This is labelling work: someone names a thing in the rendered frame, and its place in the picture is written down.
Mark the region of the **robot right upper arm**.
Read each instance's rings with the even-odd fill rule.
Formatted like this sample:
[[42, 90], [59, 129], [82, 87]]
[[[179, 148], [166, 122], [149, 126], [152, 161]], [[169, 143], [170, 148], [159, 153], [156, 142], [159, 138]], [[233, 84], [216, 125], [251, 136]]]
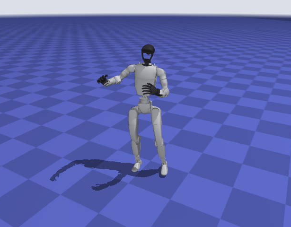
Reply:
[[119, 76], [114, 77], [115, 83], [120, 84], [122, 82], [122, 79], [130, 75], [130, 72], [135, 72], [136, 64], [129, 65], [125, 70], [121, 72]]

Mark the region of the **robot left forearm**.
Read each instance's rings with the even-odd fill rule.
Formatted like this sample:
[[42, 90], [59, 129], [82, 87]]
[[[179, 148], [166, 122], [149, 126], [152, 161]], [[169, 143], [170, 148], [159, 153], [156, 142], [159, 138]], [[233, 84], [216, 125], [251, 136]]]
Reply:
[[159, 96], [159, 98], [162, 98], [162, 97], [167, 97], [169, 95], [169, 89], [163, 89], [163, 90], [160, 90], [160, 95], [162, 96]]

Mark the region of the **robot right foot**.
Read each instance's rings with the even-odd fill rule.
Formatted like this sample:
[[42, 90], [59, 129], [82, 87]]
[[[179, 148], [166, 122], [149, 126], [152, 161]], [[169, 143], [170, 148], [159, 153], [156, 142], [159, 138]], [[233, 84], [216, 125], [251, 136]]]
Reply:
[[135, 162], [135, 164], [134, 164], [134, 166], [133, 166], [133, 168], [132, 168], [132, 171], [133, 171], [133, 172], [137, 172], [137, 171], [139, 170], [141, 164], [142, 164], [142, 161], [141, 161], [141, 160], [140, 160], [140, 163]]

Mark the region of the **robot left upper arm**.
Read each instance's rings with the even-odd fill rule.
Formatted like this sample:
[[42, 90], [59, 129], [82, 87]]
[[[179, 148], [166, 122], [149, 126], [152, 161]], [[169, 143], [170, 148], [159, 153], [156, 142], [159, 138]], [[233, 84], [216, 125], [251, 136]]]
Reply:
[[167, 82], [167, 77], [166, 77], [166, 72], [161, 69], [161, 68], [156, 68], [157, 71], [157, 75], [160, 76], [160, 83], [162, 86], [162, 90], [163, 89], [167, 89], [168, 88], [168, 82]]

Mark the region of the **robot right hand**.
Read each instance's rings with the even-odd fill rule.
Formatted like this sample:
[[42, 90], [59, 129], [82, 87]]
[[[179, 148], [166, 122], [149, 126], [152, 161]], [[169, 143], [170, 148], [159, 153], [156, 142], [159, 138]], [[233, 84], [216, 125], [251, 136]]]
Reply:
[[103, 76], [101, 76], [98, 80], [97, 80], [97, 82], [98, 82], [98, 84], [99, 83], [102, 83], [103, 85], [106, 83], [106, 82], [108, 82], [108, 80], [106, 79], [106, 77], [107, 77], [108, 75], [103, 75]]

